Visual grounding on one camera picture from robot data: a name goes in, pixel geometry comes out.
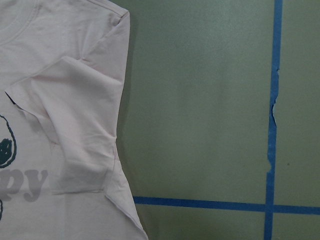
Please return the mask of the pink Snoopy t-shirt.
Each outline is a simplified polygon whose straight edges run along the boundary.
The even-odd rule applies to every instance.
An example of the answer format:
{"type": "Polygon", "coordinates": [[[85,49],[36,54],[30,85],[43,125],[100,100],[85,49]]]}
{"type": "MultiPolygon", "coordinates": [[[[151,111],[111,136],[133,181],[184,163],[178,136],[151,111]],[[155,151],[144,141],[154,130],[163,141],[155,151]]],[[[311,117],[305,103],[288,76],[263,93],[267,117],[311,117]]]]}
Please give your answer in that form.
{"type": "Polygon", "coordinates": [[[0,237],[145,240],[117,151],[130,13],[0,3],[0,237]]]}

